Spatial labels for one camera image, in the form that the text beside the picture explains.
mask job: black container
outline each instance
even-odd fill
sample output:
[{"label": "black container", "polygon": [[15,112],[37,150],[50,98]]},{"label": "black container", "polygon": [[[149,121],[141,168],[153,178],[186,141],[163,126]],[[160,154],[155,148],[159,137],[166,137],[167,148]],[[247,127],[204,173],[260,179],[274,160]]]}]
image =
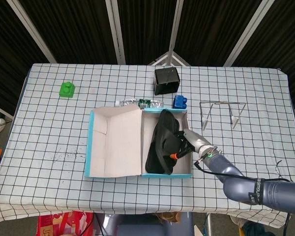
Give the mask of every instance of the black container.
[{"label": "black container", "polygon": [[179,75],[175,67],[155,70],[154,94],[167,94],[177,92],[180,84]]}]

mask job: table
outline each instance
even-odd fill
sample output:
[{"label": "table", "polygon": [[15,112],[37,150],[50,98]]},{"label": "table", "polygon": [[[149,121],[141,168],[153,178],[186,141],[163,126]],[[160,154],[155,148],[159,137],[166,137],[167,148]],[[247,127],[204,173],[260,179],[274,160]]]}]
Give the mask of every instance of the table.
[{"label": "table", "polygon": [[[226,198],[220,181],[193,169],[190,179],[85,178],[89,114],[125,98],[153,95],[162,66],[34,64],[21,94],[0,165],[0,221],[69,210],[104,213],[224,213],[280,227],[285,213]],[[287,76],[278,69],[177,67],[192,130],[223,150],[244,175],[295,182],[295,117]],[[59,97],[62,82],[76,86]],[[227,107],[213,108],[201,130],[199,102],[244,101],[232,131]]]}]

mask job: teal box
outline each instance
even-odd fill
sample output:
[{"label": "teal box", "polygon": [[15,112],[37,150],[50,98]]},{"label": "teal box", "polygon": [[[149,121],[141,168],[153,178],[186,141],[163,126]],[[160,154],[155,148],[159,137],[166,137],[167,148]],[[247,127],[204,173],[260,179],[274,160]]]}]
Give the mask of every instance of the teal box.
[{"label": "teal box", "polygon": [[148,150],[159,114],[171,111],[180,130],[189,129],[186,110],[145,108],[136,105],[95,108],[90,113],[85,177],[190,178],[192,153],[177,161],[171,175],[145,170]]}]

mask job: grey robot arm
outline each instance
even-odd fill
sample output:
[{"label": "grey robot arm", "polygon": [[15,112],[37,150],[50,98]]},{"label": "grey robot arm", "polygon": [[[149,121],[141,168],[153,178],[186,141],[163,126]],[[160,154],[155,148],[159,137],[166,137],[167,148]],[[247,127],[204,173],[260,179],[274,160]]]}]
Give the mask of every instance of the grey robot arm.
[{"label": "grey robot arm", "polygon": [[[201,135],[184,130],[184,137],[199,154],[201,161],[214,173],[244,176],[228,159]],[[250,205],[260,204],[269,208],[295,214],[295,183],[284,181],[263,181],[263,179],[216,177],[223,183],[225,195],[237,202]]]}]

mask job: floor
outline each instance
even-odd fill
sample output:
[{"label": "floor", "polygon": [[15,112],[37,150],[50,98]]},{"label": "floor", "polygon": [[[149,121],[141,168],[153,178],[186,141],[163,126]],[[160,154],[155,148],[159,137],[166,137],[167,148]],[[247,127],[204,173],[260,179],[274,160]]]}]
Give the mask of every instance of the floor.
[{"label": "floor", "polygon": [[[0,148],[4,148],[7,141],[11,123],[7,124],[0,133]],[[194,213],[194,223],[201,230],[206,215],[204,213]],[[37,217],[30,217],[18,220],[9,220],[0,222],[0,236],[22,235],[34,236],[36,234]],[[283,228],[275,229],[269,226],[265,227],[267,231],[273,232],[277,236],[283,234]],[[212,215],[212,232],[214,236],[238,236],[238,226],[233,224],[230,218],[222,214]],[[292,215],[287,236],[295,236],[295,215]]]}]

